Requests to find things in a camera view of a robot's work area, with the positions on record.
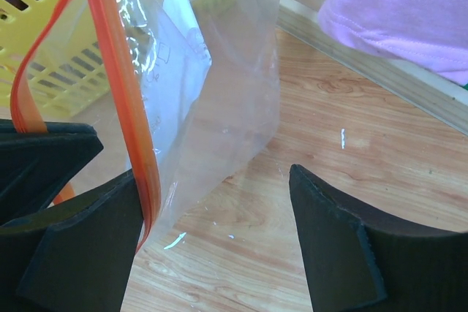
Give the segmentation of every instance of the white strip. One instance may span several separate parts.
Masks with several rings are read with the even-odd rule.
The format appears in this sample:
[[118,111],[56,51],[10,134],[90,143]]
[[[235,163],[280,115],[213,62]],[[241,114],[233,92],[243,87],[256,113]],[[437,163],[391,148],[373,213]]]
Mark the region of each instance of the white strip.
[[344,149],[344,144],[345,144],[345,141],[344,141],[344,128],[341,129],[341,149]]
[[178,244],[178,242],[181,241],[181,240],[185,237],[185,234],[187,234],[187,232],[183,232],[182,234],[180,234],[180,235],[178,236],[178,238],[174,240],[174,243],[172,243],[172,244],[166,246],[166,247],[164,248],[164,250],[167,250],[167,249],[169,249],[169,248],[173,248],[174,246],[176,246],[176,245]]

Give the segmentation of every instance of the yellow plastic basket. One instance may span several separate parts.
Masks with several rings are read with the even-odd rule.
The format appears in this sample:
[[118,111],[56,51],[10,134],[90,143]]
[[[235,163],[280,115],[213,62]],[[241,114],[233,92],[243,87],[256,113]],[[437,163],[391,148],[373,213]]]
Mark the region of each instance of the yellow plastic basket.
[[[58,0],[0,0],[0,107],[8,107],[14,72],[44,28]],[[228,7],[228,0],[196,0],[195,11]],[[29,85],[42,113],[51,118],[70,118],[109,91],[97,47],[91,16],[81,18],[62,53],[66,62],[47,67],[37,56],[29,68]]]

